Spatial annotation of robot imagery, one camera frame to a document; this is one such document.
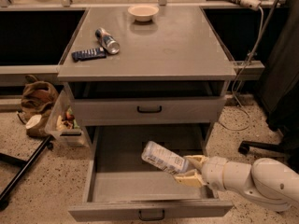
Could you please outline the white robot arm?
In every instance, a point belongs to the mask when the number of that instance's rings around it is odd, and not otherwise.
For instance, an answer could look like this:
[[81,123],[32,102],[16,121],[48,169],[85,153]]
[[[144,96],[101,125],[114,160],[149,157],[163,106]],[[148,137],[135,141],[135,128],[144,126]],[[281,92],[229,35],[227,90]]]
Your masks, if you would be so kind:
[[276,212],[299,206],[299,174],[280,161],[260,158],[253,164],[222,157],[186,156],[191,168],[175,175],[182,185],[232,191]]

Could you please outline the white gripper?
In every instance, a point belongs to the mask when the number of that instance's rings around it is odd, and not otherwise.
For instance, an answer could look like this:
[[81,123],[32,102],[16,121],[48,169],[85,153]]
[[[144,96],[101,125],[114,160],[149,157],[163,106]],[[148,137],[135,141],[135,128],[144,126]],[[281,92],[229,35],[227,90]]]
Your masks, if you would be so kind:
[[179,184],[194,188],[201,188],[207,184],[210,189],[225,191],[223,172],[228,162],[225,158],[188,155],[185,159],[188,172],[174,176]]

